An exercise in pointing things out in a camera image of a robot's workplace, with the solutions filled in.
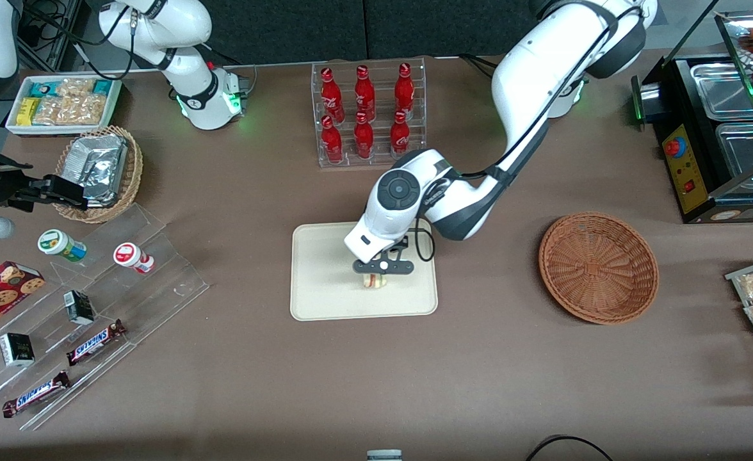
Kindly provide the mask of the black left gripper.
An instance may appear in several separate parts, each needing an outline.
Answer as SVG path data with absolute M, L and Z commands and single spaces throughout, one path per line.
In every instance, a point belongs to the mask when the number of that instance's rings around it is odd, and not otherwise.
M 402 253 L 409 247 L 409 237 L 403 237 L 399 242 L 384 249 L 372 260 L 363 263 L 356 260 L 352 264 L 355 273 L 372 275 L 410 275 L 414 271 L 414 263 L 403 259 Z

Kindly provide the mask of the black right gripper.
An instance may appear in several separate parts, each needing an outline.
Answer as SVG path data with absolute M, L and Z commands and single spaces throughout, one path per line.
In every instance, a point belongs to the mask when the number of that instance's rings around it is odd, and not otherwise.
M 87 210 L 88 201 L 84 197 L 84 188 L 59 175 L 44 175 L 40 180 L 30 178 L 24 174 L 25 170 L 33 166 L 19 163 L 0 154 L 0 207 L 15 208 L 30 213 L 34 210 L 32 202 L 40 204 L 56 204 L 78 210 Z M 29 186 L 36 192 L 29 193 L 29 201 L 17 198 L 20 190 Z

